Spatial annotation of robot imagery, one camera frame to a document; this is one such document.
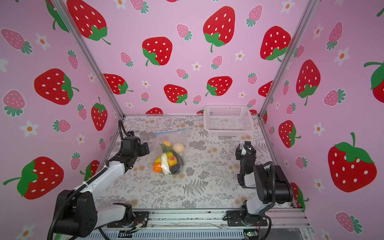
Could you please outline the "orange tangerine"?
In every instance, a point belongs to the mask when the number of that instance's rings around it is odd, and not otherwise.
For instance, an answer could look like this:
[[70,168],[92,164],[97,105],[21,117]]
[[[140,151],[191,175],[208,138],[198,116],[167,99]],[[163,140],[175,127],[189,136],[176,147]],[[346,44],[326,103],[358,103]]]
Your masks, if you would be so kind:
[[161,163],[155,163],[153,166],[153,169],[156,173],[161,173],[162,172],[162,164]]

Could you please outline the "clear zip bag blue zipper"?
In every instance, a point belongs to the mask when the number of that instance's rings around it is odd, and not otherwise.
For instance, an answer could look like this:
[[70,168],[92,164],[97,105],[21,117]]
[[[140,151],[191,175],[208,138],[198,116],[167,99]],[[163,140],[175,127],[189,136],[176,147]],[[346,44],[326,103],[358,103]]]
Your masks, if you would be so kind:
[[154,164],[155,163],[161,163],[161,155],[162,155],[163,151],[162,151],[162,148],[160,146],[160,143],[168,141],[171,143],[171,152],[167,153],[168,158],[172,157],[175,154],[175,152],[172,149],[174,144],[181,143],[185,146],[185,151],[182,154],[178,154],[184,160],[184,165],[183,165],[183,168],[184,168],[185,162],[186,162],[186,160],[185,160],[185,154],[186,154],[186,150],[187,150],[186,145],[187,145],[187,140],[189,139],[189,135],[190,135],[189,131],[190,131],[190,129],[186,128],[186,129],[180,129],[180,130],[176,130],[176,131],[155,133],[154,156],[156,158],[154,160]]

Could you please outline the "white radish with leaves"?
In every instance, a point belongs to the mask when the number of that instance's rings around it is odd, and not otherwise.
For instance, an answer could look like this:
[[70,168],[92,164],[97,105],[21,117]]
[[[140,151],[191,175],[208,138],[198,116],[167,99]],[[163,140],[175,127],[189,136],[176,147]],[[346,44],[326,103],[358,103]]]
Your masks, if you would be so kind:
[[170,169],[169,169],[169,165],[168,165],[168,156],[167,156],[167,153],[170,153],[171,152],[171,143],[168,142],[168,141],[165,141],[163,143],[160,143],[160,146],[162,148],[162,155],[161,155],[161,164],[162,164],[162,172],[165,174],[165,175],[169,175],[171,174],[170,172]]

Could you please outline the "white plastic mesh basket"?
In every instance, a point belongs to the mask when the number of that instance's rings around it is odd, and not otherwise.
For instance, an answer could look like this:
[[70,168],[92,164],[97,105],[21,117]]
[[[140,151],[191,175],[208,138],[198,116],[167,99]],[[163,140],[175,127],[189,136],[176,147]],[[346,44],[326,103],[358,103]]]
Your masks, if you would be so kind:
[[244,136],[254,130],[254,121],[245,106],[205,106],[204,128],[211,136]]

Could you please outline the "beige pear shaped fruit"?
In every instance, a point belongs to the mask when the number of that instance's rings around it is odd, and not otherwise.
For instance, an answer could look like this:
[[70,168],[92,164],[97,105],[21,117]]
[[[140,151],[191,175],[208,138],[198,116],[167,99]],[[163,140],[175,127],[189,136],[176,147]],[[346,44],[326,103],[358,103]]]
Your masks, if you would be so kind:
[[172,149],[175,153],[182,154],[185,151],[185,146],[181,143],[177,143],[173,145]]

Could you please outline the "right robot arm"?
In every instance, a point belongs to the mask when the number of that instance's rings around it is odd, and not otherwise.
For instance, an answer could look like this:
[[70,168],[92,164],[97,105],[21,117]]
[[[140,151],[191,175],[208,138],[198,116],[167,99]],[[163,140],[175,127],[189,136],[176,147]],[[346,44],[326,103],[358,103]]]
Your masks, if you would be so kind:
[[243,204],[244,211],[257,216],[272,209],[276,204],[291,202],[293,189],[279,165],[273,162],[256,164],[256,149],[250,141],[238,145],[236,159],[240,161],[237,174],[239,185],[244,189],[255,189],[257,195]]

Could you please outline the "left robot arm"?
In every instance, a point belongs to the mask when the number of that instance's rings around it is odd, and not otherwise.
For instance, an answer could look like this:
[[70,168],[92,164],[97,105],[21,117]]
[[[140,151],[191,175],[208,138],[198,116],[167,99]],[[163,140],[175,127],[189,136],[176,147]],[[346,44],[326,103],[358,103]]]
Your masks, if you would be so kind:
[[119,152],[99,172],[75,189],[58,195],[47,238],[52,240],[54,234],[85,238],[93,230],[112,222],[123,225],[134,222],[136,217],[131,205],[117,203],[97,210],[95,202],[109,185],[133,168],[138,157],[149,153],[148,144],[141,143],[140,138],[123,138]]

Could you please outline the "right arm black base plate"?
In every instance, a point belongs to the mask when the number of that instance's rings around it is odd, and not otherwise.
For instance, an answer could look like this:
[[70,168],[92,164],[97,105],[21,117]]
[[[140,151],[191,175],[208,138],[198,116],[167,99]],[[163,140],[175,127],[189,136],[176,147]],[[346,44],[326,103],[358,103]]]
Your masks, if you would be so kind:
[[250,215],[240,210],[227,211],[223,217],[223,221],[227,222],[229,227],[267,227],[266,218]]

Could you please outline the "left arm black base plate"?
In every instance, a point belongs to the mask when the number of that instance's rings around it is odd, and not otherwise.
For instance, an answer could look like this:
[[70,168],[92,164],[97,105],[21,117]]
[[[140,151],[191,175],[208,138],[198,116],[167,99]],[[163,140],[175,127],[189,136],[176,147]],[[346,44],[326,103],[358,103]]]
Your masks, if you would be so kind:
[[146,211],[134,211],[128,216],[124,216],[122,220],[111,222],[107,224],[108,228],[134,228],[139,225],[139,228],[146,228],[149,220],[150,212]]

